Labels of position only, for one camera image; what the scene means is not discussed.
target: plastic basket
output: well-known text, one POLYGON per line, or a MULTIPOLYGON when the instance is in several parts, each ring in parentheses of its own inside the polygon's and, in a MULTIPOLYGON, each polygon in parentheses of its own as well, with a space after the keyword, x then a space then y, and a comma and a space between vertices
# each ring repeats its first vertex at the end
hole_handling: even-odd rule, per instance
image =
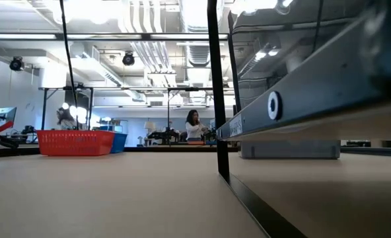
POLYGON ((127 141, 127 134, 115 133, 114 142, 110 153, 121 153, 124 151, 125 142, 127 141))
POLYGON ((109 154, 114 133, 79 130, 37 131, 40 153, 49 156, 97 156, 109 154))

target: gray box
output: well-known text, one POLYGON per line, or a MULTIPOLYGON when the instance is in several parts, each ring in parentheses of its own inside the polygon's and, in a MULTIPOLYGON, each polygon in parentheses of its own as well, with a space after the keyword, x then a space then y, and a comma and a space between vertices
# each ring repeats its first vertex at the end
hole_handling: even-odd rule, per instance
POLYGON ((337 159, 340 140, 242 141, 243 159, 337 159))

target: dark hair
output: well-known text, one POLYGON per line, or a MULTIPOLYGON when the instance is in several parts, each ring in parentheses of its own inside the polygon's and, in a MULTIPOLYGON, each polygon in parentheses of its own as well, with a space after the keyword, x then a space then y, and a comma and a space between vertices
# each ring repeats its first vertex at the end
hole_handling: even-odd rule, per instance
POLYGON ((74 121, 74 117, 71 116, 69 109, 59 108, 57 110, 57 117, 59 119, 57 122, 58 125, 60 125, 63 120, 74 121))
POLYGON ((188 116, 187 116, 187 122, 191 124, 191 126, 195 126, 196 124, 194 123, 193 121, 193 115, 194 115, 194 112, 197 112, 197 110, 191 110, 189 113, 188 113, 188 116))

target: computer monitor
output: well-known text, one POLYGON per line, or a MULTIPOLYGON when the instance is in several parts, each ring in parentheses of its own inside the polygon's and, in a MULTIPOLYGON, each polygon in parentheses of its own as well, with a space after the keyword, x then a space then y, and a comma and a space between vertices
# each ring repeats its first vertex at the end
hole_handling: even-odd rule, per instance
POLYGON ((15 114, 17 113, 17 108, 0 108, 0 116, 5 117, 5 119, 0 119, 0 126, 5 124, 6 122, 14 122, 15 114))

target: person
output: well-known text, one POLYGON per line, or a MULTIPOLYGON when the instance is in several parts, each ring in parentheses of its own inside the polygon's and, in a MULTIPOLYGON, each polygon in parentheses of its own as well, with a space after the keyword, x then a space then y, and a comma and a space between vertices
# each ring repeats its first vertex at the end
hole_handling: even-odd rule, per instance
POLYGON ((57 124, 61 126, 61 130, 72 130, 77 127, 74 117, 72 117, 69 109, 59 108, 56 114, 57 119, 59 119, 57 124))
POLYGON ((207 128, 199 121, 198 112, 191 110, 185 123, 187 129, 187 141, 201 141, 201 135, 207 128))

